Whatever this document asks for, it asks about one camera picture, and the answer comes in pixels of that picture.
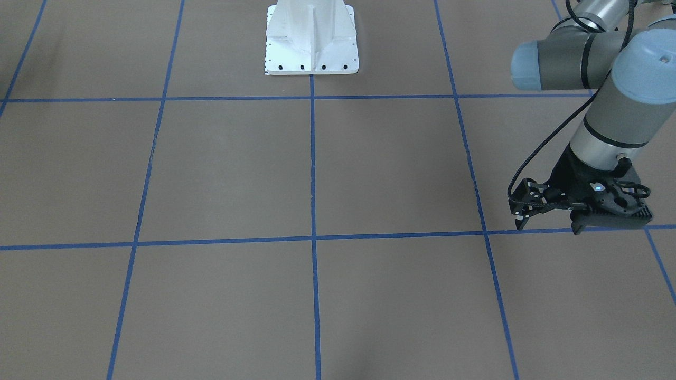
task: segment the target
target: black cable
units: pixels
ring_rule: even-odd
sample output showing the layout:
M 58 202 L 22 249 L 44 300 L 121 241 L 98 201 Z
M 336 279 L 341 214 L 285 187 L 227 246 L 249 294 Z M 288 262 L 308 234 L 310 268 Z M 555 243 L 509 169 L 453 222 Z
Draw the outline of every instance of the black cable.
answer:
M 539 208 L 542 207 L 542 204 L 537 204 L 537 203 L 534 203 L 534 202 L 520 201 L 520 200 L 514 198 L 514 194 L 512 193 L 512 188 L 514 187 L 514 184 L 516 183 L 518 176 L 521 175 L 521 172 L 531 162 L 531 160 L 542 150 L 542 148 L 545 147 L 545 145 L 547 145 L 556 135 L 558 135 L 558 133 L 566 125 L 568 125 L 568 123 L 570 123 L 571 120 L 573 120 L 575 117 L 577 117 L 577 115 L 579 115 L 582 111 L 584 111 L 585 108 L 589 107 L 589 105 L 592 104 L 592 102 L 596 98 L 596 94 L 598 94 L 598 91 L 596 91 L 583 105 L 581 105 L 580 108 L 578 108 L 575 112 L 573 112 L 570 116 L 568 116 L 568 118 L 566 120 L 564 120 L 564 122 L 561 123 L 561 125 L 558 126 L 558 128 L 555 129 L 554 132 L 552 132 L 549 136 L 547 136 L 547 138 L 544 141 L 542 141 L 542 143 L 540 143 L 540 145 L 537 148 L 535 148 L 535 151 L 533 151 L 533 153 L 531 153 L 531 155 L 528 156 L 528 158 L 523 162 L 523 164 L 521 164 L 521 166 L 518 168 L 518 170 L 516 171 L 516 173 L 512 177 L 512 180 L 509 182 L 509 186 L 507 187 L 507 196 L 508 196 L 510 201 L 513 201 L 514 203 L 526 205 L 526 206 L 533 206 L 533 207 L 539 207 Z M 548 207 L 568 209 L 568 206 L 560 205 L 560 204 L 549 204 Z
M 620 51 L 624 50 L 624 48 L 627 47 L 627 45 L 629 44 L 629 40 L 631 39 L 631 31 L 633 30 L 634 11 L 637 4 L 638 0 L 629 0 L 629 20 L 627 21 L 627 32 L 625 33 L 624 41 L 622 41 L 622 47 L 620 48 Z
M 599 25 L 598 28 L 592 28 L 591 26 L 585 24 L 582 22 L 576 15 L 575 12 L 573 11 L 573 7 L 571 7 L 571 0 L 566 0 L 566 10 L 568 11 L 568 15 L 575 21 L 576 24 L 580 25 L 580 27 L 589 33 L 601 33 L 605 32 L 605 30 Z

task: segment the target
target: floor tile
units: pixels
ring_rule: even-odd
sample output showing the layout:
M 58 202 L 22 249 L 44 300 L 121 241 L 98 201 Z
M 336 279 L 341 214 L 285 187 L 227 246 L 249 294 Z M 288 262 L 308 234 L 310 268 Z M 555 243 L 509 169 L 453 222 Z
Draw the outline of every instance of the floor tile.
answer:
M 140 247 L 114 379 L 313 379 L 311 251 Z
M 550 1 L 440 0 L 439 11 L 459 94 L 533 92 L 514 87 L 510 64 L 521 43 L 544 39 L 557 23 Z
M 265 75 L 266 14 L 275 3 L 187 1 L 169 95 L 308 96 L 308 76 Z
M 507 185 L 531 152 L 586 100 L 584 97 L 460 100 L 488 229 L 515 228 L 507 202 Z M 530 177 L 543 183 L 549 179 L 580 119 L 573 120 L 554 138 L 518 181 Z M 569 227 L 568 214 L 555 210 L 538 215 L 527 228 Z
M 0 378 L 103 379 L 129 248 L 0 254 Z
M 179 1 L 48 1 L 13 98 L 157 97 Z
M 676 230 L 651 230 L 650 236 L 673 287 L 676 285 Z
M 450 94 L 434 2 L 351 0 L 359 72 L 317 76 L 317 95 Z
M 673 197 L 676 189 L 673 170 L 676 168 L 675 141 L 676 114 L 667 120 L 634 161 L 641 182 L 651 190 L 646 203 L 654 215 L 652 224 L 676 223 L 676 202 Z
M 130 241 L 157 102 L 11 103 L 0 119 L 0 241 Z
M 323 379 L 512 378 L 482 237 L 317 249 Z
M 310 102 L 164 109 L 141 239 L 309 235 Z
M 481 230 L 452 99 L 316 102 L 320 234 Z
M 676 309 L 643 231 L 492 236 L 520 378 L 670 379 Z
M 0 3 L 0 95 L 5 96 L 24 52 L 41 0 L 4 0 Z

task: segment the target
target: light blue joint cap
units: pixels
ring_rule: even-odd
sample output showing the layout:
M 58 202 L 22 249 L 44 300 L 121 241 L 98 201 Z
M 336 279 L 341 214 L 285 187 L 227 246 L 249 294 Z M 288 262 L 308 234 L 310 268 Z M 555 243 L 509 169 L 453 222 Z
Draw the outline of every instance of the light blue joint cap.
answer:
M 520 90 L 542 91 L 537 41 L 522 43 L 514 50 L 512 83 Z
M 669 16 L 665 16 L 665 17 L 663 17 L 659 20 L 655 20 L 655 21 L 651 22 L 650 25 L 648 25 L 648 27 L 653 26 L 653 25 L 657 24 L 658 22 L 664 21 L 664 20 L 676 20 L 676 14 L 670 14 Z
M 615 59 L 612 81 L 622 94 L 641 103 L 676 102 L 676 30 L 637 34 Z

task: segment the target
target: blue grid line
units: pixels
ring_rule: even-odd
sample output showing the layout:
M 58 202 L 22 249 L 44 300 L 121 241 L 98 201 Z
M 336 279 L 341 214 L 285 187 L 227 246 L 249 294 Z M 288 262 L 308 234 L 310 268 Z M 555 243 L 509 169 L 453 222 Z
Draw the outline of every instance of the blue grid line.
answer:
M 650 230 L 647 228 L 645 228 L 644 230 L 646 232 L 646 237 L 648 238 L 648 243 L 650 243 L 650 247 L 652 248 L 652 253 L 655 255 L 655 260 L 657 260 L 657 265 L 660 266 L 662 276 L 665 278 L 665 282 L 667 283 L 667 289 L 669 289 L 671 299 L 674 301 L 674 305 L 676 305 L 676 292 L 674 292 L 674 286 L 671 285 L 671 280 L 669 280 L 669 275 L 667 274 L 665 264 L 662 262 L 662 258 L 660 257 L 660 253 L 658 252 L 657 247 L 655 246 L 655 242 L 652 240 Z
M 309 100 L 309 96 L 174 96 L 166 101 L 214 101 L 214 100 Z
M 676 229 L 676 224 L 656 224 L 646 226 L 648 230 Z M 604 231 L 625 231 L 606 227 L 587 227 L 585 233 Z M 486 230 L 488 235 L 532 235 L 547 233 L 571 233 L 570 228 L 527 229 L 527 230 Z M 242 243 L 276 243 L 284 241 L 326 241 L 326 240 L 359 240 L 359 239 L 401 239 L 407 237 L 456 237 L 481 236 L 483 231 L 442 231 L 442 232 L 411 232 L 411 233 L 365 233 L 353 235 L 316 235 L 316 236 L 281 236 L 281 237 L 235 237 L 224 239 L 187 239 L 187 240 L 148 240 L 116 241 L 109 243 L 63 243 L 63 244 L 32 244 L 32 245 L 0 245 L 1 251 L 35 251 L 35 250 L 70 250 L 81 248 L 109 248 L 109 247 L 159 247 L 175 245 L 209 245 L 209 244 L 242 244 Z
M 537 93 L 537 94 L 466 94 L 458 95 L 458 98 L 495 98 L 495 97 L 589 97 L 586 93 L 564 93 L 564 94 L 551 94 L 551 93 Z
M 455 78 L 453 77 L 453 66 L 451 65 L 451 59 L 450 55 L 448 53 L 448 45 L 446 43 L 446 37 L 445 33 L 443 31 L 443 23 L 441 21 L 441 12 L 439 11 L 439 3 L 437 0 L 434 0 L 434 7 L 435 11 L 437 14 L 437 23 L 439 24 L 439 33 L 441 35 L 441 44 L 443 45 L 443 53 L 446 58 L 446 66 L 448 67 L 448 77 L 451 82 L 451 89 L 453 90 L 453 95 L 454 95 L 454 102 L 456 106 L 456 111 L 458 113 L 458 123 L 460 124 L 460 132 L 462 134 L 462 144 L 465 148 L 465 153 L 467 154 L 467 165 L 469 167 L 469 172 L 470 176 L 472 178 L 472 182 L 474 183 L 474 191 L 475 191 L 475 196 L 477 198 L 477 209 L 479 211 L 479 219 L 481 220 L 481 230 L 483 233 L 483 240 L 486 245 L 486 252 L 488 254 L 488 261 L 491 266 L 491 274 L 493 276 L 493 285 L 496 289 L 496 297 L 498 299 L 498 308 L 500 309 L 500 318 L 502 319 L 502 328 L 504 330 L 505 334 L 505 340 L 507 343 L 507 350 L 509 353 L 510 357 L 510 362 L 512 365 L 512 372 L 514 374 L 514 380 L 519 380 L 518 377 L 518 368 L 516 365 L 516 357 L 514 356 L 514 349 L 512 347 L 512 338 L 511 334 L 509 332 L 509 324 L 507 323 L 507 315 L 505 313 L 504 309 L 504 303 L 502 301 L 502 291 L 500 290 L 500 282 L 498 281 L 498 272 L 496 270 L 496 265 L 495 261 L 493 260 L 493 251 L 491 249 L 491 242 L 489 239 L 489 235 L 487 233 L 486 229 L 486 220 L 483 215 L 483 208 L 481 207 L 481 197 L 479 195 L 479 187 L 477 185 L 477 178 L 475 176 L 474 172 L 474 166 L 472 164 L 472 154 L 469 149 L 469 143 L 467 141 L 467 134 L 464 128 L 464 122 L 462 119 L 462 110 L 460 109 L 460 101 L 458 99 L 458 92 L 456 90 L 456 82 Z
M 167 91 L 169 89 L 169 80 L 171 79 L 171 69 L 174 63 L 174 54 L 176 53 L 176 44 L 178 43 L 178 33 L 180 31 L 180 23 L 183 18 L 183 7 L 185 6 L 185 0 L 180 0 L 180 6 L 178 8 L 178 18 L 176 20 L 176 29 L 174 31 L 174 40 L 172 42 L 171 52 L 169 53 L 169 64 L 167 65 L 166 77 L 164 79 L 164 90 L 162 91 L 162 97 L 167 96 Z M 150 186 L 150 176 L 153 170 L 153 157 L 155 155 L 155 147 L 158 143 L 158 135 L 160 133 L 160 126 L 162 125 L 162 115 L 164 113 L 164 104 L 165 101 L 160 102 L 160 110 L 158 111 L 158 120 L 155 124 L 155 133 L 153 136 L 153 143 L 150 149 L 150 157 L 148 159 L 148 167 L 145 174 L 145 183 L 143 185 L 143 194 L 141 196 L 141 204 L 139 205 L 139 218 L 136 224 L 136 229 L 134 231 L 134 241 L 131 248 L 131 253 L 129 254 L 129 264 L 127 266 L 126 278 L 124 280 L 124 290 L 122 291 L 122 301 L 120 302 L 120 313 L 118 315 L 118 323 L 115 328 L 115 338 L 113 340 L 113 348 L 110 353 L 110 363 L 108 364 L 107 380 L 112 380 L 113 372 L 115 370 L 115 359 L 117 358 L 118 346 L 120 344 L 120 335 L 122 334 L 122 323 L 124 321 L 124 311 L 126 309 L 126 301 L 129 295 L 129 287 L 131 285 L 131 277 L 134 269 L 134 261 L 136 259 L 136 250 L 139 242 L 139 235 L 141 234 L 141 223 L 143 221 L 143 211 L 145 209 L 145 200 L 148 195 L 148 187 Z
M 451 94 L 411 94 L 411 95 L 318 95 L 319 100 L 342 100 L 342 99 L 445 99 L 451 98 Z
M 38 11 L 38 16 L 35 18 L 35 24 L 33 24 L 33 29 L 30 31 L 28 41 L 26 41 L 26 47 L 24 48 L 24 51 L 21 54 L 21 58 L 19 58 L 19 63 L 16 65 L 14 75 L 11 77 L 11 82 L 9 82 L 9 87 L 7 88 L 5 99 L 3 100 L 2 105 L 0 105 L 0 116 L 2 116 L 3 112 L 5 112 L 5 107 L 7 106 L 9 96 L 11 95 L 12 90 L 14 90 L 16 79 L 19 77 L 19 72 L 21 71 L 21 67 L 24 65 L 24 60 L 26 60 L 26 56 L 28 55 L 28 49 L 30 49 L 30 44 L 33 42 L 33 37 L 35 37 L 35 33 L 38 30 L 40 20 L 42 20 L 42 15 L 45 11 L 45 6 L 47 6 L 47 0 L 43 0 L 42 5 L 40 5 L 40 11 Z
M 161 101 L 161 97 L 71 97 L 71 98 L 38 98 L 8 99 L 8 103 L 89 103 L 102 101 Z
M 115 243 L 71 243 L 71 244 L 31 244 L 31 245 L 0 245 L 0 251 L 35 251 L 35 250 L 71 250 L 78 248 L 109 248 L 133 245 L 130 241 Z
M 449 232 L 411 232 L 411 233 L 371 233 L 355 235 L 319 235 L 317 240 L 356 240 L 356 239 L 401 239 L 405 237 L 449 237 L 477 236 L 483 231 L 449 231 Z
M 496 98 L 496 97 L 589 97 L 584 93 L 517 93 L 517 94 L 411 94 L 411 95 L 317 95 L 315 100 L 344 99 L 450 99 L 450 98 Z M 310 96 L 174 96 L 174 97 L 73 97 L 3 99 L 3 103 L 95 103 L 120 101 L 232 101 L 232 100 L 310 100 Z
M 552 0 L 552 6 L 554 7 L 554 11 L 556 12 L 556 17 L 558 18 L 559 21 L 563 20 L 561 17 L 561 12 L 558 11 L 558 5 L 554 0 Z
M 676 224 L 655 224 L 652 226 L 646 226 L 649 230 L 671 230 L 676 229 Z
M 314 117 L 314 75 L 310 75 L 310 215 L 312 225 L 312 294 L 314 298 L 314 376 L 322 379 L 322 351 L 319 326 L 319 276 L 317 267 L 316 154 Z

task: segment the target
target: white metal pedestal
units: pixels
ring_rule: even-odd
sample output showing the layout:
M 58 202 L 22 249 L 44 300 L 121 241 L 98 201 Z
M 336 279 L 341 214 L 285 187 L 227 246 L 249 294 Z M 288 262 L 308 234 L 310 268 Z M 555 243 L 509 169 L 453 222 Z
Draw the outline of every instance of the white metal pedestal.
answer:
M 354 9 L 343 0 L 279 0 L 268 8 L 265 73 L 354 74 Z

